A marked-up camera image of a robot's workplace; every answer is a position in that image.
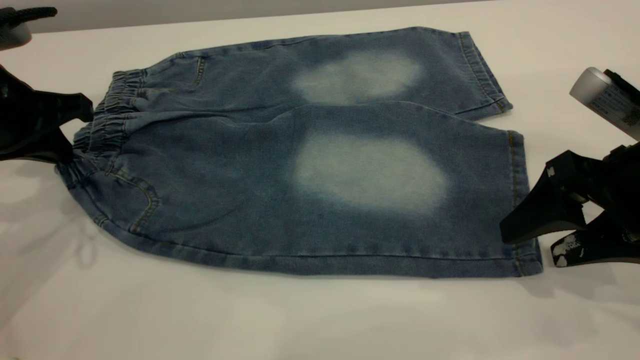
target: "denim shorts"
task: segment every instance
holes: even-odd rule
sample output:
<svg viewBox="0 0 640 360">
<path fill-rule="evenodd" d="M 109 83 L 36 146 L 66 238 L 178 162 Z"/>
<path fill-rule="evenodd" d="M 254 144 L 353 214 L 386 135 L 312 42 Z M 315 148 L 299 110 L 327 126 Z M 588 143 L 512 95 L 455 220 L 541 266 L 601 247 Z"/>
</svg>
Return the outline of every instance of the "denim shorts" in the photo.
<svg viewBox="0 0 640 360">
<path fill-rule="evenodd" d="M 288 274 L 512 277 L 537 240 L 522 135 L 469 33 L 407 28 L 175 54 L 117 72 L 58 171 L 151 254 Z"/>
</svg>

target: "white surface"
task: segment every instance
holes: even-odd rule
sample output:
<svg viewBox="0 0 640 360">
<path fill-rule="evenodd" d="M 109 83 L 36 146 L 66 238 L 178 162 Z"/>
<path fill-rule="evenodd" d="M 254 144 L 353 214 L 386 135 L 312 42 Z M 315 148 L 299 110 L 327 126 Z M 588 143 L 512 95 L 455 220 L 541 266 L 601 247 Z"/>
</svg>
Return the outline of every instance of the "white surface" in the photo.
<svg viewBox="0 0 640 360">
<path fill-rule="evenodd" d="M 0 53 L 34 88 L 97 102 L 114 70 L 177 51 L 406 26 L 469 30 L 515 109 L 532 184 L 566 149 L 632 140 L 572 99 L 588 66 L 640 85 L 640 3 L 505 0 L 36 35 Z M 68 134 L 79 128 L 74 122 Z M 591 208 L 593 216 L 596 211 Z M 292 277 L 144 255 L 84 215 L 52 166 L 0 163 L 0 355 L 40 359 L 638 359 L 640 265 L 524 279 Z"/>
<path fill-rule="evenodd" d="M 478 0 L 0 0 L 0 8 L 55 6 L 58 16 L 29 23 L 32 32 L 48 33 L 463 1 Z"/>
</svg>

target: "stitching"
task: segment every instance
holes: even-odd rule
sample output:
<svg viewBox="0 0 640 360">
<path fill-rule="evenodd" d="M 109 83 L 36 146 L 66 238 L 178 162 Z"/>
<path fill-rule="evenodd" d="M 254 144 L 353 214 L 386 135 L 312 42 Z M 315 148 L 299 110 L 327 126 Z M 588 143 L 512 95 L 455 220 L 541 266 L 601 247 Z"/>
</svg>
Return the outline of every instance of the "stitching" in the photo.
<svg viewBox="0 0 640 360">
<path fill-rule="evenodd" d="M 469 69 L 471 69 L 471 73 L 473 73 L 474 78 L 476 79 L 478 85 L 480 86 L 480 89 L 482 89 L 482 92 L 484 93 L 484 96 L 487 96 L 489 99 L 493 100 L 495 104 L 498 104 L 497 101 L 495 100 L 493 97 L 490 97 L 489 94 L 486 92 L 486 89 L 484 88 L 484 85 L 482 84 L 482 82 L 480 82 L 480 79 L 478 78 L 478 75 L 476 74 L 476 70 L 474 69 L 474 67 L 471 65 L 471 61 L 469 60 L 469 57 L 467 55 L 467 51 L 465 50 L 464 44 L 462 42 L 462 34 L 458 33 L 458 43 L 460 44 L 460 50 L 462 51 L 462 55 L 464 55 L 465 60 L 467 61 L 467 65 L 469 66 Z M 500 111 L 504 113 L 504 109 L 502 108 L 501 105 L 498 105 L 498 107 L 500 108 Z"/>
<path fill-rule="evenodd" d="M 198 66 L 196 68 L 196 78 L 193 80 L 193 83 L 191 84 L 192 87 L 196 87 L 200 84 L 203 75 L 204 75 L 204 65 L 205 65 L 205 58 L 203 56 L 198 56 Z"/>
<path fill-rule="evenodd" d="M 511 173 L 513 174 L 513 208 L 515 209 L 518 206 L 518 179 L 516 177 L 516 150 L 513 145 L 513 133 L 511 131 L 507 131 L 509 135 L 509 150 L 511 152 Z M 518 253 L 519 248 L 517 245 L 512 245 L 513 252 L 515 253 L 515 260 L 518 265 L 518 269 L 522 273 L 523 276 L 527 275 L 525 270 L 525 266 L 522 263 L 521 257 L 522 255 Z"/>
<path fill-rule="evenodd" d="M 138 189 L 140 189 L 145 196 L 147 197 L 147 200 L 149 201 L 149 205 L 147 206 L 147 208 L 145 209 L 144 213 L 142 214 L 142 216 L 139 217 L 139 219 L 131 226 L 131 233 L 139 233 L 140 231 L 140 226 L 143 224 L 147 223 L 147 220 L 151 217 L 151 214 L 153 214 L 153 211 L 156 210 L 156 208 L 159 205 L 159 201 L 157 199 L 157 195 L 148 191 L 146 188 L 142 187 L 139 183 L 144 183 L 145 185 L 147 185 L 148 187 L 151 187 L 151 185 L 140 179 L 137 177 L 132 177 L 131 180 L 126 179 L 125 176 L 128 176 L 128 174 L 126 173 L 126 171 L 120 169 L 118 171 L 118 173 L 115 174 L 108 174 L 111 175 L 113 177 L 117 177 L 118 179 L 121 179 L 122 181 L 124 181 L 127 184 L 133 185 L 135 187 L 137 187 Z"/>
<path fill-rule="evenodd" d="M 466 110 L 460 110 L 460 111 L 458 111 L 456 113 L 453 113 L 453 114 L 454 115 L 464 114 L 464 113 L 468 113 L 470 111 L 480 110 L 480 109 L 486 108 L 487 106 L 491 106 L 491 105 L 497 105 L 498 108 L 500 108 L 500 112 L 504 113 L 504 107 L 502 107 L 502 105 L 500 105 L 500 102 L 499 102 L 499 101 L 502 101 L 502 100 L 504 100 L 504 96 L 501 97 L 500 99 L 493 100 L 492 102 L 488 103 L 487 105 L 480 105 L 480 106 L 476 106 L 475 108 L 466 109 Z"/>
</svg>

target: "hem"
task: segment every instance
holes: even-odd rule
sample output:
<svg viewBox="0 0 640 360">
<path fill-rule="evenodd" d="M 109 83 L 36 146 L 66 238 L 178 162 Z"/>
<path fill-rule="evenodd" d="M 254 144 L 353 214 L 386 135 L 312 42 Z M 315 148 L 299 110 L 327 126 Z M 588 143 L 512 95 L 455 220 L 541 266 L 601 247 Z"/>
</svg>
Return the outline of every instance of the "hem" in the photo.
<svg viewBox="0 0 640 360">
<path fill-rule="evenodd" d="M 513 209 L 521 203 L 529 193 L 529 176 L 527 175 L 527 162 L 524 151 L 524 136 L 509 130 L 507 131 L 509 141 L 509 155 L 511 158 L 511 171 L 513 174 Z M 519 254 L 533 254 L 535 260 L 540 264 L 542 272 L 542 253 L 538 238 L 533 238 L 522 243 L 511 245 L 516 258 Z M 525 265 L 519 263 L 522 274 L 529 275 Z"/>
<path fill-rule="evenodd" d="M 491 109 L 494 114 L 504 113 L 507 110 L 513 109 L 513 105 L 507 100 L 506 96 L 502 92 L 498 80 L 493 75 L 493 72 L 484 60 L 480 50 L 476 47 L 471 34 L 469 32 L 458 33 L 458 39 L 460 41 L 460 49 L 467 61 L 469 68 L 471 69 L 478 85 L 482 89 L 484 95 L 488 98 Z"/>
</svg>

